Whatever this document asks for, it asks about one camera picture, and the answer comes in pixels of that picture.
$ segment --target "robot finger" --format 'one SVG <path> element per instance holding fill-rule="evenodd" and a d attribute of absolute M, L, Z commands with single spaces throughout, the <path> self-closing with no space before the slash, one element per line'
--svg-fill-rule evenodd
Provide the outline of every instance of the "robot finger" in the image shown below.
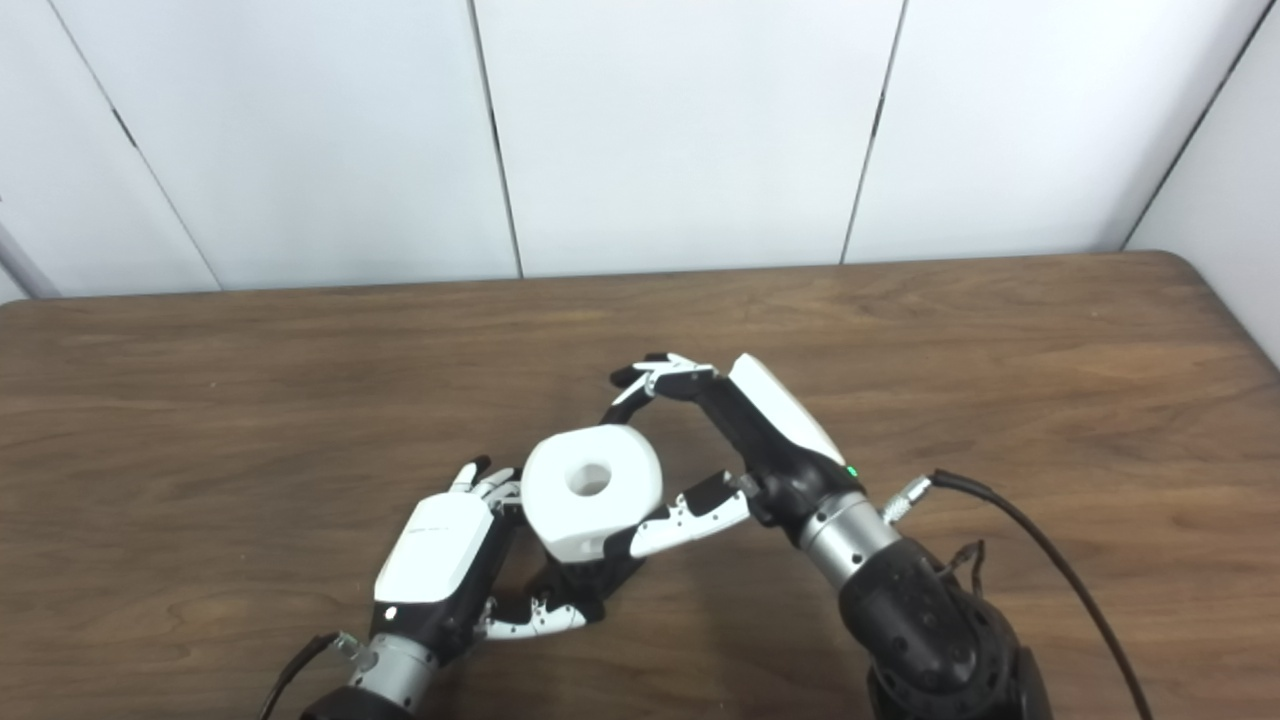
<path fill-rule="evenodd" d="M 544 600 L 534 598 L 529 602 L 530 615 L 527 621 L 508 623 L 490 618 L 486 621 L 485 637 L 490 641 L 518 641 L 563 633 L 586 625 L 586 616 L 572 605 L 562 605 L 556 610 L 547 610 L 547 601 Z"/>
<path fill-rule="evenodd" d="M 457 477 L 453 478 L 453 483 L 449 484 L 449 492 L 470 492 L 471 484 L 480 477 L 480 473 L 489 468 L 490 462 L 488 455 L 479 455 L 463 465 Z"/>
<path fill-rule="evenodd" d="M 497 473 L 489 475 L 488 478 L 477 482 L 471 487 L 471 495 L 479 495 L 481 498 L 492 493 L 498 486 L 506 483 L 507 480 L 516 477 L 515 468 L 503 468 Z"/>

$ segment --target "wood grain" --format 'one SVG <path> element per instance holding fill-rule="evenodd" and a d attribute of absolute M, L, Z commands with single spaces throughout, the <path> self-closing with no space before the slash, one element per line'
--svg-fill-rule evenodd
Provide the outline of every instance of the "wood grain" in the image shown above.
<path fill-rule="evenodd" d="M 936 465 L 1005 491 L 1162 720 L 1275 716 L 1280 377 L 1164 254 L 8 305 L 4 716 L 251 717 L 312 633 L 364 630 L 417 498 L 595 421 L 653 350 L 756 354 L 879 500 Z M 692 407 L 637 425 L 672 495 L 733 461 Z M 938 555 L 988 538 L 988 597 L 1060 719 L 1133 716 L 1010 523 L 938 492 L 905 529 Z M 818 573 L 744 525 L 655 557 L 605 623 L 480 647 L 428 716 L 869 717 L 865 666 Z M 343 676 L 317 661 L 278 716 Z"/>

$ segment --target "black wire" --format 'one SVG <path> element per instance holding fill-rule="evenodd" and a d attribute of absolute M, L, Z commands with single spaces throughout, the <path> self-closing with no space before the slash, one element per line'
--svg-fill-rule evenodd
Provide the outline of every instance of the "black wire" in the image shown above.
<path fill-rule="evenodd" d="M 1041 546 L 1044 555 L 1048 555 L 1050 561 L 1053 562 L 1053 566 L 1057 568 L 1059 573 L 1066 578 L 1071 589 L 1074 589 L 1075 594 L 1080 597 L 1084 610 L 1087 610 L 1089 612 L 1089 618 L 1093 619 L 1093 624 L 1098 626 L 1098 632 L 1102 633 L 1102 639 L 1107 643 L 1107 648 L 1116 659 L 1116 665 L 1120 666 L 1120 674 L 1124 675 L 1125 684 L 1129 685 L 1129 694 L 1133 696 L 1133 703 L 1138 708 L 1138 716 L 1142 717 L 1142 720 L 1152 720 L 1151 706 L 1147 705 L 1147 696 L 1142 692 L 1142 683 L 1138 682 L 1138 675 L 1133 671 L 1133 665 L 1129 664 L 1129 656 L 1126 656 L 1124 648 L 1120 647 L 1120 639 L 1111 629 L 1111 624 L 1107 623 L 1107 619 L 1102 615 L 1102 610 L 1098 607 L 1098 603 L 1093 601 L 1093 596 L 1089 594 L 1088 588 L 1084 587 L 1084 582 L 1082 582 L 1080 577 L 1075 574 L 1075 570 L 1073 570 L 1071 565 L 1068 564 L 1065 557 L 1062 557 L 1062 553 L 1053 547 L 1048 536 L 1041 532 L 1041 529 L 1036 527 L 1036 523 L 1032 523 L 1032 519 L 1015 507 L 1012 502 L 1009 502 L 1001 497 L 1000 493 L 973 478 L 966 478 L 946 470 L 934 470 L 933 474 L 929 475 L 929 480 L 938 487 L 968 493 L 995 505 L 996 507 L 1004 510 L 1005 515 L 1012 518 L 1015 523 L 1027 530 L 1027 534 L 1036 541 L 1036 544 Z"/>
<path fill-rule="evenodd" d="M 326 647 L 333 644 L 333 641 L 338 639 L 338 633 L 326 633 L 324 635 L 316 635 L 311 638 L 307 644 L 302 646 L 302 650 L 293 656 L 285 666 L 280 670 L 280 676 L 275 679 L 275 684 L 271 685 L 271 692 L 266 693 L 266 700 L 262 701 L 262 708 L 257 711 L 257 720 L 266 720 L 271 716 L 271 711 L 275 710 L 275 702 L 280 700 L 280 693 L 284 692 L 284 687 L 288 685 L 307 662 L 315 660 L 317 655 L 325 651 Z"/>

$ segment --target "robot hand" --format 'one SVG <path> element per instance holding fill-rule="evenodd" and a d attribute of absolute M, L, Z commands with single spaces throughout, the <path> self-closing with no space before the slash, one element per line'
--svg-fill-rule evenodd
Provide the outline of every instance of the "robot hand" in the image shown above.
<path fill-rule="evenodd" d="M 614 372 L 622 395 L 604 415 L 626 423 L 654 397 L 696 404 L 742 456 L 726 474 L 751 515 L 781 528 L 837 591 L 841 618 L 873 659 L 868 684 L 882 720 L 1051 717 L 1028 648 L 1004 615 L 893 523 L 915 484 L 883 515 L 826 430 L 768 369 L 742 355 L 727 375 L 673 354 Z"/>
<path fill-rule="evenodd" d="M 413 509 L 374 584 L 369 646 L 334 638 L 355 674 L 303 720 L 408 720 L 435 673 L 485 635 L 494 579 L 524 523 L 518 469 L 481 479 L 488 466 L 485 456 L 467 462 L 448 491 Z"/>

